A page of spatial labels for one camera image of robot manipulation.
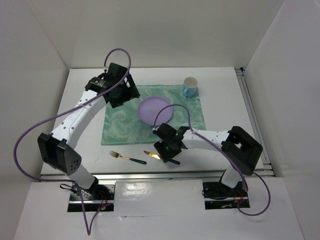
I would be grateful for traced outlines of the gold knife green handle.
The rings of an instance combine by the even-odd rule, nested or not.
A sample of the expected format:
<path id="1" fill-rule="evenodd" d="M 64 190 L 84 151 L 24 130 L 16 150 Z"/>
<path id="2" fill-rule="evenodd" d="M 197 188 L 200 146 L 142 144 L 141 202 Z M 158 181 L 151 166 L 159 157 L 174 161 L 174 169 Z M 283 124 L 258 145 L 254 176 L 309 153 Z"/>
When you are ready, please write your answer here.
<path id="1" fill-rule="evenodd" d="M 160 155 L 156 154 L 156 153 L 152 153 L 152 152 L 149 152 L 149 151 L 146 151 L 146 150 L 144 150 L 143 152 L 146 155 L 148 155 L 149 157 L 152 157 L 152 158 L 155 158 L 155 159 L 158 159 L 158 160 L 162 160 L 164 162 L 163 158 Z M 181 164 L 179 161 L 174 160 L 174 159 L 169 159 L 168 162 L 176 164 L 176 165 L 180 165 Z"/>

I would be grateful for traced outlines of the teal patterned cloth napkin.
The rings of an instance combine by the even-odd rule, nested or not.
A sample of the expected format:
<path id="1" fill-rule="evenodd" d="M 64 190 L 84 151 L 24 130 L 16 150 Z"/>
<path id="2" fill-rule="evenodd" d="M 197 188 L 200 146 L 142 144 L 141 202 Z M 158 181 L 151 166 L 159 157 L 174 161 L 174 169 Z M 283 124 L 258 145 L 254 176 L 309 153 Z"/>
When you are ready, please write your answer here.
<path id="1" fill-rule="evenodd" d="M 181 104 L 190 113 L 191 126 L 194 129 L 205 130 L 206 124 L 202 111 L 201 99 L 196 91 L 192 97 L 183 95 L 181 85 L 138 85 L 139 98 L 134 98 L 120 107 L 105 108 L 101 145 L 152 144 L 159 138 L 152 133 L 153 126 L 148 125 L 138 117 L 140 103 L 153 96 L 168 100 L 171 104 Z"/>

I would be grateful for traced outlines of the lilac plastic plate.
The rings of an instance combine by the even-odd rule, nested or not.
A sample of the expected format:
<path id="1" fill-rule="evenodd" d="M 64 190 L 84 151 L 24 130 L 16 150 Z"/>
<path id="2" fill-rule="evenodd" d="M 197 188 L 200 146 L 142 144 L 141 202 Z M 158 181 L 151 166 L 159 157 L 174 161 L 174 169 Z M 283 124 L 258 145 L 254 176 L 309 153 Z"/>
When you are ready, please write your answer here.
<path id="1" fill-rule="evenodd" d="M 151 96 L 142 100 L 137 108 L 137 114 L 139 119 L 149 125 L 153 126 L 156 116 L 164 108 L 171 105 L 171 103 L 164 97 L 161 96 Z M 155 122 L 156 126 L 161 125 L 162 123 L 167 123 L 173 116 L 173 107 L 169 106 L 164 109 Z"/>

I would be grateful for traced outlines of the gold fork green handle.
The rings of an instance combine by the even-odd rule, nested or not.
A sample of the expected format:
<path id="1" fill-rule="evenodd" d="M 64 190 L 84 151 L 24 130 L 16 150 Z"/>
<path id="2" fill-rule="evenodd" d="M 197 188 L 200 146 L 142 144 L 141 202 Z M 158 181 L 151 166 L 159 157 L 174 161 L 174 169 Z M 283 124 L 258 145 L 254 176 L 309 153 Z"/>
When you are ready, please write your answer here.
<path id="1" fill-rule="evenodd" d="M 117 153 L 115 151 L 110 151 L 109 154 L 114 157 L 114 158 L 117 158 L 117 159 L 126 159 L 126 160 L 129 160 L 129 161 L 132 161 L 132 162 L 135 162 L 135 163 L 139 163 L 139 164 L 142 164 L 142 165 L 146 165 L 147 162 L 144 161 L 144 160 L 140 160 L 140 159 L 136 159 L 136 158 L 132 158 L 132 157 L 127 157 L 127 156 L 123 156 L 121 155 L 120 153 Z"/>

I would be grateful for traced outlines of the light blue mug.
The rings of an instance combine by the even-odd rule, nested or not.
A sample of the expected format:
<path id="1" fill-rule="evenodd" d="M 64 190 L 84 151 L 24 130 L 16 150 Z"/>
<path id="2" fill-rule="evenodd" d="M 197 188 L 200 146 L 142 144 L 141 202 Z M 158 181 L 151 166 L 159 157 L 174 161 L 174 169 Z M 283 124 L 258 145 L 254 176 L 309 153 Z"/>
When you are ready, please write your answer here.
<path id="1" fill-rule="evenodd" d="M 183 95 L 187 98 L 192 97 L 198 89 L 198 81 L 194 77 L 187 77 L 183 81 Z"/>

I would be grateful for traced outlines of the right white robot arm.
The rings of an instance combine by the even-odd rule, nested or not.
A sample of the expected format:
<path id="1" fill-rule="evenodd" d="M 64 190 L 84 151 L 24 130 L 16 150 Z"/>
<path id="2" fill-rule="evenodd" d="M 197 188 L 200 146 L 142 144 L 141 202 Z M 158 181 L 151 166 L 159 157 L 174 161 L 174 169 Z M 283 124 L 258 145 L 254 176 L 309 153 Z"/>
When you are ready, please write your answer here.
<path id="1" fill-rule="evenodd" d="M 166 163 L 182 150 L 200 149 L 221 153 L 229 162 L 218 190 L 223 196 L 230 196 L 239 182 L 245 191 L 248 185 L 245 176 L 253 175 L 263 152 L 262 145 L 240 126 L 226 131 L 210 131 L 181 126 L 174 129 L 166 123 L 153 130 L 159 138 L 153 146 Z"/>

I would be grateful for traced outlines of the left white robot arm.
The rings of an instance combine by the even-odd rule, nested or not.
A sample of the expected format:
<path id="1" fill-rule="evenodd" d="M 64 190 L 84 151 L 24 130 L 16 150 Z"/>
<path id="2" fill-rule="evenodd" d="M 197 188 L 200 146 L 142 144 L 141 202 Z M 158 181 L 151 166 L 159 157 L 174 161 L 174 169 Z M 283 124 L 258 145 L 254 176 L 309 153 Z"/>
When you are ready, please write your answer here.
<path id="1" fill-rule="evenodd" d="M 40 134 L 37 143 L 43 162 L 74 181 L 88 200 L 107 193 L 108 189 L 82 165 L 82 157 L 75 148 L 91 120 L 106 104 L 117 108 L 139 96 L 128 68 L 111 63 L 104 73 L 88 81 L 77 110 L 69 113 L 51 133 Z"/>

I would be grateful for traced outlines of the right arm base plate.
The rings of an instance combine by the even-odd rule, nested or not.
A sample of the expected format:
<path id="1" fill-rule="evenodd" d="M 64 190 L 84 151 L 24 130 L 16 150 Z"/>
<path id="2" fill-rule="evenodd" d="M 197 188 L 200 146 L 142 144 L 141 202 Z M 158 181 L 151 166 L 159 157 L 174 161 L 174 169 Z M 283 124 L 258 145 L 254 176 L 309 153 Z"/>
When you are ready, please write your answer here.
<path id="1" fill-rule="evenodd" d="M 243 189 L 242 182 L 238 182 L 235 188 L 223 185 L 221 182 L 203 182 L 201 192 L 204 197 L 206 210 L 225 210 L 250 208 L 248 193 Z"/>

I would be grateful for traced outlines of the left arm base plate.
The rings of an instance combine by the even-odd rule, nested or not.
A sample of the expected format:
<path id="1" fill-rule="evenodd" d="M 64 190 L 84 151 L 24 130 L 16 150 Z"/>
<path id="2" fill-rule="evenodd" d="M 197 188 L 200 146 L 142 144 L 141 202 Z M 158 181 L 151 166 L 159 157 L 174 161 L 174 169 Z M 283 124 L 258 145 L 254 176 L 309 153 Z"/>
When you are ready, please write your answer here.
<path id="1" fill-rule="evenodd" d="M 98 193 L 97 196 L 92 196 L 90 193 L 82 190 L 82 197 L 84 203 L 84 209 L 86 212 L 96 212 L 98 208 L 101 208 L 101 212 L 113 212 L 114 211 L 114 199 L 116 184 L 114 182 L 105 182 L 103 186 L 108 190 L 107 193 Z M 62 190 L 69 192 L 68 200 L 68 213 L 82 212 L 81 196 L 78 189 L 74 184 L 69 185 L 61 183 L 59 186 Z"/>

